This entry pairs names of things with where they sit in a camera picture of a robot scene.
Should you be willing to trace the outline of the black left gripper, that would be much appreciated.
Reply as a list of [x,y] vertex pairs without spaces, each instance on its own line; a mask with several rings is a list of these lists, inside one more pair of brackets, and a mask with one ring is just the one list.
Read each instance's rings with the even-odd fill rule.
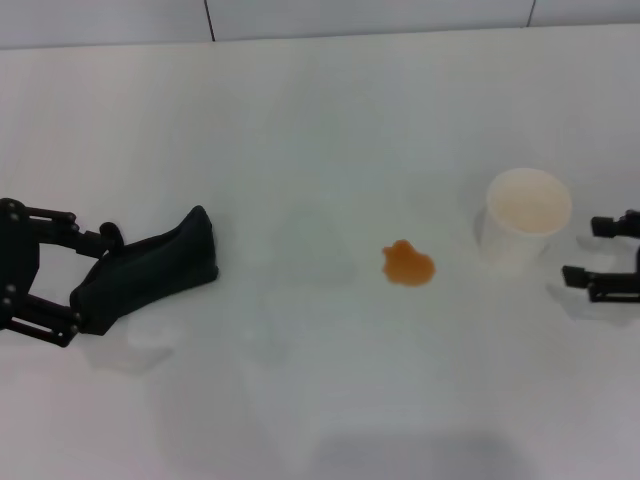
[[99,259],[109,250],[109,240],[82,232],[71,212],[1,200],[1,329],[66,348],[80,331],[81,315],[29,294],[39,269],[39,243]]

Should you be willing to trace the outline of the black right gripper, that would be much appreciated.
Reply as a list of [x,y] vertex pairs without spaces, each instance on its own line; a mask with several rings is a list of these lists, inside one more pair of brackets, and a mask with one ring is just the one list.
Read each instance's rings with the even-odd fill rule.
[[[595,216],[591,230],[600,238],[640,238],[640,213],[627,210],[618,219]],[[563,266],[562,276],[569,288],[585,290],[592,303],[638,303],[640,248],[630,257],[631,266],[624,273],[596,273],[584,268]]]

